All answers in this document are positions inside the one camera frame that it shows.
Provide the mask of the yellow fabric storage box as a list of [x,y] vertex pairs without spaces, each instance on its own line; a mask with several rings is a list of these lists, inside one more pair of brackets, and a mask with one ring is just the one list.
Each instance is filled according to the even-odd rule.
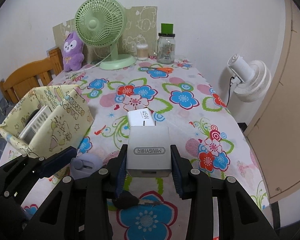
[[[27,144],[18,139],[33,111],[48,105],[52,111]],[[48,158],[69,146],[78,148],[94,118],[78,85],[31,89],[0,124],[0,134],[21,154]]]

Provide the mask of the orange handled scissors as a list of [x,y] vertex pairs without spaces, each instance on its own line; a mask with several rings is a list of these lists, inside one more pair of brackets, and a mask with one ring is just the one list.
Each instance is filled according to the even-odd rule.
[[167,67],[167,66],[162,66],[162,65],[159,65],[159,64],[153,64],[153,65],[150,66],[150,68],[158,70],[158,71],[165,72],[166,74],[171,74],[173,72],[173,68]]

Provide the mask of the beige cartoon board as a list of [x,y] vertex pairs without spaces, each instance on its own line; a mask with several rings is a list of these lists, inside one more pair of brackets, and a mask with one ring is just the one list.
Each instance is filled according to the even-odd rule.
[[[148,54],[153,55],[157,40],[157,7],[130,7],[126,12],[126,27],[119,38],[120,54],[137,55],[137,45],[147,44]],[[67,36],[75,31],[75,20],[71,19],[52,28],[55,44],[60,49]]]

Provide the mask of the wooden chair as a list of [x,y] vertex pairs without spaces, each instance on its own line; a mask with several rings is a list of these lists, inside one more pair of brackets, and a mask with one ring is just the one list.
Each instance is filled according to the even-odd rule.
[[15,70],[6,80],[1,80],[0,90],[7,101],[16,104],[29,90],[47,86],[52,76],[62,71],[61,50],[53,48],[45,59],[28,63]]

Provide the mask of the glass jar green lid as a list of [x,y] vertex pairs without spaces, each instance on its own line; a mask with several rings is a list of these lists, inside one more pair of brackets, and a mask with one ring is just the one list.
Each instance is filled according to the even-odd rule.
[[172,64],[175,59],[175,33],[172,23],[162,23],[157,40],[157,62]]

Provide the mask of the cotton swab container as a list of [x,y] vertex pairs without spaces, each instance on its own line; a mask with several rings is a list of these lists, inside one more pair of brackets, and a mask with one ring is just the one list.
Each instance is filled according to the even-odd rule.
[[137,44],[136,45],[137,59],[145,61],[149,57],[148,44]]

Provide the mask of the white standing fan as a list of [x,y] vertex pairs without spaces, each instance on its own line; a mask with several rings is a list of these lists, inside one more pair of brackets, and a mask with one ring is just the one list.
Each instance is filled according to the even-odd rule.
[[263,61],[247,63],[238,54],[228,61],[228,68],[234,74],[233,93],[242,102],[254,102],[266,95],[272,82],[271,72]]

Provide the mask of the white 45W charger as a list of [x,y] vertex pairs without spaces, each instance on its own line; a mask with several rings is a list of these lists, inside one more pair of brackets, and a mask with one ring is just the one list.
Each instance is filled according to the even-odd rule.
[[127,113],[130,128],[137,126],[155,126],[151,111],[148,108],[137,109]]

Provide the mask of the white remote control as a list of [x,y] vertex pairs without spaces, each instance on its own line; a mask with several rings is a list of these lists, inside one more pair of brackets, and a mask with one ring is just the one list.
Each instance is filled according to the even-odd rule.
[[33,111],[30,117],[26,120],[25,128],[20,133],[18,139],[29,144],[51,113],[52,111],[48,105]]

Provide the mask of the floral tablecloth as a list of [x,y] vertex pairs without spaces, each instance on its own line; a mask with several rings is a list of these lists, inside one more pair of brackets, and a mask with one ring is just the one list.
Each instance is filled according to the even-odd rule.
[[2,84],[0,134],[20,154],[0,167],[4,239],[277,239],[241,130],[187,61],[52,66]]

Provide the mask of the purple plush toy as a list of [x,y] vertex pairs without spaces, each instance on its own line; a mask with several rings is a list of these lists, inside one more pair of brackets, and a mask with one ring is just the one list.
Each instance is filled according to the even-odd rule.
[[65,72],[77,71],[82,68],[84,60],[83,46],[83,41],[75,31],[67,36],[62,49],[63,67]]

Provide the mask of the white MINGYI charger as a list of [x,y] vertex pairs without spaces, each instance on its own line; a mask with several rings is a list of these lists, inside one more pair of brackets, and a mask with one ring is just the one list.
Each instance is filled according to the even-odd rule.
[[126,171],[131,177],[168,177],[172,170],[170,135],[167,126],[130,128]]

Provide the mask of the green desk fan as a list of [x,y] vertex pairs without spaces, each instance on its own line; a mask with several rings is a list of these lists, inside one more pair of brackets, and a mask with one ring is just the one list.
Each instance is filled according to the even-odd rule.
[[118,70],[136,63],[136,58],[118,52],[119,38],[126,27],[125,8],[116,0],[87,0],[75,14],[79,38],[95,48],[109,47],[110,53],[96,65],[102,70]]

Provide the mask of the black key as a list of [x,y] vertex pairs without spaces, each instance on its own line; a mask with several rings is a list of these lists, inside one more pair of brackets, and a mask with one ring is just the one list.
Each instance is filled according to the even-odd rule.
[[161,205],[162,201],[148,200],[148,199],[138,199],[136,196],[132,195],[129,191],[122,191],[121,194],[112,199],[113,205],[119,210],[126,210],[138,205]]

